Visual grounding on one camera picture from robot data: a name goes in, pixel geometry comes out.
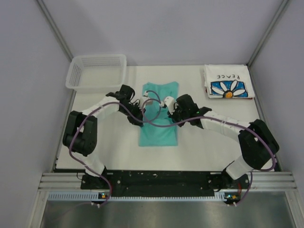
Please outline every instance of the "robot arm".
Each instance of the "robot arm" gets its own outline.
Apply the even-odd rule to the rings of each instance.
[[[197,116],[208,116],[222,120],[222,122],[218,122],[211,119],[196,119],[189,122],[199,128],[213,130],[230,137],[240,144],[242,155],[224,169],[222,175],[226,178],[230,177],[236,180],[253,169],[259,170],[271,157],[254,135],[236,126],[227,125],[225,122],[238,124],[253,130],[267,143],[273,154],[279,150],[279,145],[266,124],[261,120],[255,120],[251,123],[242,122],[219,115],[210,108],[199,109],[188,94],[180,96],[176,101],[172,97],[166,97],[161,106],[168,107],[168,115],[175,123]]]
[[[94,110],[100,108],[93,115],[87,118],[83,129],[79,132],[78,136],[72,147],[72,152],[75,152],[73,156],[81,160],[88,167],[97,173],[102,173],[105,169],[104,164],[100,161],[98,153],[94,152],[97,145],[97,122],[104,120],[107,116],[115,113],[121,112],[127,116],[129,122],[133,125],[143,126],[142,122],[133,119],[128,112],[125,111],[118,103],[123,104],[137,119],[143,120],[142,114],[142,103],[149,99],[148,93],[138,99],[136,102],[131,103],[132,98],[135,95],[135,91],[127,86],[122,85],[121,89],[115,93],[108,93],[104,99],[102,99],[97,104],[92,107],[85,109],[81,112],[72,111],[69,114],[66,129],[63,136],[63,144],[70,147],[72,139],[75,136],[78,127],[83,122],[83,120]],[[91,176],[96,176],[94,173],[86,169],[86,172]]]

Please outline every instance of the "white laundry basket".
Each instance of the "white laundry basket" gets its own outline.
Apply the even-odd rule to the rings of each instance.
[[[74,57],[66,77],[66,87],[81,93],[118,91],[125,81],[125,55]]]

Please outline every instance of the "folded white cloth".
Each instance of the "folded white cloth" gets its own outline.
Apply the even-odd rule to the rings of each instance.
[[[255,97],[245,65],[205,65],[204,79],[209,98]]]

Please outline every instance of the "turquoise cloth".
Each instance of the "turquoise cloth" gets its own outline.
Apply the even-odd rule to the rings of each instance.
[[[171,82],[164,85],[157,85],[148,82],[142,87],[142,94],[147,90],[155,91],[164,100],[167,96],[172,96],[175,99],[178,95],[179,84],[177,82]],[[157,99],[154,93],[149,92],[148,96],[150,98]],[[152,105],[146,106],[145,115],[148,120],[153,119],[159,111],[159,103],[154,101]],[[172,124],[172,120],[168,117],[168,108],[162,108],[161,114],[156,120],[153,121],[154,124],[158,125],[169,125]],[[141,128],[139,146],[177,146],[177,127],[155,127],[149,123],[144,123]]]

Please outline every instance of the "blue printed background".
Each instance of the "blue printed background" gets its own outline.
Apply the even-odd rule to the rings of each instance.
[[[230,90],[231,84],[233,81],[221,81],[222,83],[224,83],[224,85],[227,87],[228,90]],[[222,87],[219,84],[220,82],[211,82],[211,87],[216,87],[220,90],[223,90]],[[232,90],[232,92],[238,90],[238,89],[245,89],[245,84],[244,82],[237,82],[237,86]],[[222,96],[221,94],[218,94],[216,92],[214,92],[213,90],[211,90],[211,94],[212,95],[218,95],[218,96]],[[248,92],[244,92],[240,95],[234,96],[234,97],[248,97]]]

